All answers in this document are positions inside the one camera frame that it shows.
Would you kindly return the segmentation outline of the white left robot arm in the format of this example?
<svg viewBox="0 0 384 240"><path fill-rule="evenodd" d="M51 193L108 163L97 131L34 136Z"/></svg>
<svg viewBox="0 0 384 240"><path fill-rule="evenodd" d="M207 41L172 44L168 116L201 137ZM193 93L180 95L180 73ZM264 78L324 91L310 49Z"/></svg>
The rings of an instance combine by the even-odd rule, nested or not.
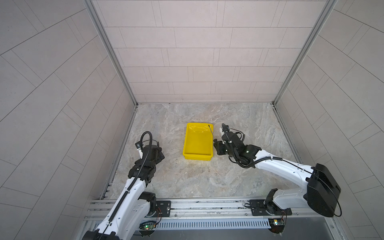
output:
<svg viewBox="0 0 384 240"><path fill-rule="evenodd" d="M119 198L94 231L87 231L84 240L129 240L146 216L156 212L156 194L146 192L156 165L164 158L162 148L138 147L141 159L135 161Z"/></svg>

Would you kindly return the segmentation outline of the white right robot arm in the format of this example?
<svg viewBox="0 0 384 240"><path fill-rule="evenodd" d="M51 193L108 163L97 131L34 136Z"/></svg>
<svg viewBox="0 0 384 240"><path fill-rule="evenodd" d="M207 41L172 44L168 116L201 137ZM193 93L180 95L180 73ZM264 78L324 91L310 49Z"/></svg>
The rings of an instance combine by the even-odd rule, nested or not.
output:
<svg viewBox="0 0 384 240"><path fill-rule="evenodd" d="M241 140L214 140L218 155L229 159L244 169L257 168L276 174L296 184L296 189L272 189L260 207L270 215L287 216L292 208L310 208L317 214L332 218L340 209L341 188L326 166L302 165L277 157L260 147L244 145Z"/></svg>

